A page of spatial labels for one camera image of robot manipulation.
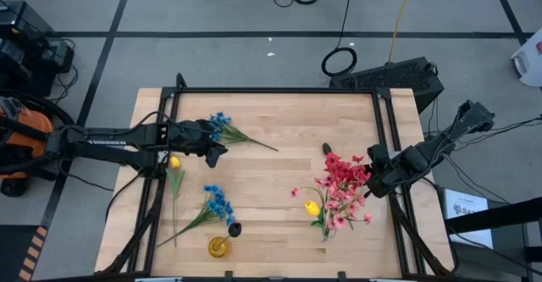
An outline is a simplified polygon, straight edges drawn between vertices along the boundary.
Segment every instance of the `yellow cable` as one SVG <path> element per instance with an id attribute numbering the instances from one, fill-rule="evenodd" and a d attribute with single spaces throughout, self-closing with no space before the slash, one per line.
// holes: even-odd
<path id="1" fill-rule="evenodd" d="M 388 62 L 391 63 L 391 56 L 393 55 L 393 49 L 395 47 L 395 38 L 397 37 L 397 31 L 399 30 L 399 22 L 401 21 L 401 16 L 403 16 L 403 10 L 405 10 L 405 6 L 407 5 L 408 0 L 405 0 L 403 2 L 403 5 L 401 6 L 401 11 L 399 11 L 399 16 L 397 16 L 397 21 L 395 22 L 395 31 L 393 32 L 393 39 L 391 40 L 391 49 L 390 49 L 390 57 L 388 58 Z"/>

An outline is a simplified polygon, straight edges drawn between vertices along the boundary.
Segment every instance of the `gray floor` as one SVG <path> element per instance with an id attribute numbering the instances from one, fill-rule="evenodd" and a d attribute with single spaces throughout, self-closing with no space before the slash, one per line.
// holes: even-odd
<path id="1" fill-rule="evenodd" d="M 57 31 L 108 31 L 119 4 L 119 0 L 26 1 Z M 508 1 L 524 32 L 542 26 L 542 0 Z M 351 0 L 346 30 L 393 31 L 401 3 Z M 346 0 L 319 0 L 291 8 L 279 8 L 273 0 L 128 0 L 119 31 L 338 31 L 345 5 Z M 401 31 L 513 29 L 499 0 L 410 0 Z M 105 39 L 74 41 L 80 80 L 60 105 L 77 119 Z M 86 125 L 128 126 L 137 90 L 171 86 L 177 72 L 182 72 L 189 86 L 326 86 L 329 79 L 321 73 L 320 62 L 336 42 L 336 38 L 319 37 L 116 38 Z M 357 50 L 357 70 L 363 70 L 387 61 L 390 38 L 346 38 L 342 44 Z M 509 59 L 518 48 L 515 39 L 401 38 L 394 60 L 425 56 L 438 65 L 445 86 L 440 96 L 440 128 L 451 122 L 457 106 L 467 99 L 480 101 L 496 113 L 500 126 L 542 113 L 542 91 L 521 84 L 511 69 Z M 337 57 L 331 63 L 340 69 L 348 60 Z M 430 110 L 421 115 L 425 130 L 429 116 Z M 435 118 L 432 129 L 436 129 Z M 453 158 L 480 185 L 510 202 L 520 202 L 542 196 L 541 149 L 540 127 L 530 127 L 470 146 Z M 71 172 L 113 187 L 118 166 L 78 159 Z M 456 177 L 448 163 L 442 163 L 434 175 L 439 185 L 477 194 Z M 33 180 L 21 198 L 0 196 L 0 224 L 39 224 L 52 188 L 52 183 Z M 92 273 L 110 198 L 110 193 L 68 180 L 35 279 Z M 531 244 L 539 244 L 535 227 L 529 229 Z M 459 272 L 511 279 L 465 263 Z"/>

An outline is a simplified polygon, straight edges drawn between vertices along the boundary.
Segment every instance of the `orange and black stripe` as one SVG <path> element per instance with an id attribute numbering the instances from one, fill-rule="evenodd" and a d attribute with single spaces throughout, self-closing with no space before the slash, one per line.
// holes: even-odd
<path id="1" fill-rule="evenodd" d="M 46 237 L 47 229 L 41 226 L 38 227 L 26 252 L 22 269 L 19 272 L 19 281 L 30 281 L 32 279 L 32 274 L 34 274 L 34 270 L 36 269 L 37 260 L 40 257 Z"/>

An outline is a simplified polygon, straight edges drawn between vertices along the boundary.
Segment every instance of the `yellow tulip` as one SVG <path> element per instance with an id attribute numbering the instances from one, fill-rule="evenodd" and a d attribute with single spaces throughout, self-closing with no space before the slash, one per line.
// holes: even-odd
<path id="1" fill-rule="evenodd" d="M 179 160 L 177 157 L 173 156 L 173 157 L 169 160 L 169 162 L 171 163 L 171 168 L 173 168 L 173 169 L 178 169 L 178 168 L 180 168 L 180 160 Z"/>
<path id="2" fill-rule="evenodd" d="M 306 202 L 305 208 L 307 209 L 307 212 L 312 216 L 318 216 L 320 214 L 320 206 L 316 202 Z"/>

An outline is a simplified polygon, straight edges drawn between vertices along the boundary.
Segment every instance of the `wooden table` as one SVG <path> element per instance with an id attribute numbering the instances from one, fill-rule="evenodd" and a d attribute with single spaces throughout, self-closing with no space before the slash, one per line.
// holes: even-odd
<path id="1" fill-rule="evenodd" d="M 158 108 L 159 95 L 160 89 L 140 89 L 132 125 Z M 392 99 L 401 145 L 421 141 L 412 91 L 392 90 Z M 348 278 L 401 277 L 387 198 L 368 198 L 360 216 L 371 213 L 370 225 L 355 223 L 353 231 L 343 229 L 333 240 L 323 242 L 320 230 L 309 226 L 312 218 L 304 208 L 305 201 L 318 201 L 318 197 L 309 192 L 296 199 L 290 195 L 292 188 L 313 185 L 314 177 L 324 175 L 323 142 L 345 159 L 364 155 L 367 147 L 379 142 L 370 95 L 190 93 L 180 96 L 177 119 L 207 119 L 219 111 L 231 116 L 233 124 L 249 136 L 280 152 L 251 143 L 229 146 L 215 169 L 201 158 L 177 154 L 186 170 L 176 204 L 178 229 L 197 216 L 205 196 L 203 185 L 219 184 L 243 224 L 243 233 L 231 241 L 228 257 L 215 259 L 208 255 L 207 244 L 214 236 L 227 235 L 225 223 L 190 230 L 178 237 L 177 247 L 170 241 L 156 249 L 152 275 L 220 277 L 232 270 L 236 277 L 335 278 L 339 271 Z M 385 113 L 383 119 L 387 141 L 391 141 Z M 133 169 L 121 167 L 115 190 L 135 175 Z M 96 270 L 107 267 L 132 236 L 142 183 L 135 182 L 111 208 Z M 411 193 L 419 234 L 443 265 L 452 269 L 434 189 L 418 182 Z M 167 184 L 157 243 L 172 235 L 172 199 Z M 137 268 L 142 268 L 146 247 L 144 237 Z M 410 241 L 406 248 L 412 254 Z M 413 258 L 408 259 L 415 272 Z"/>

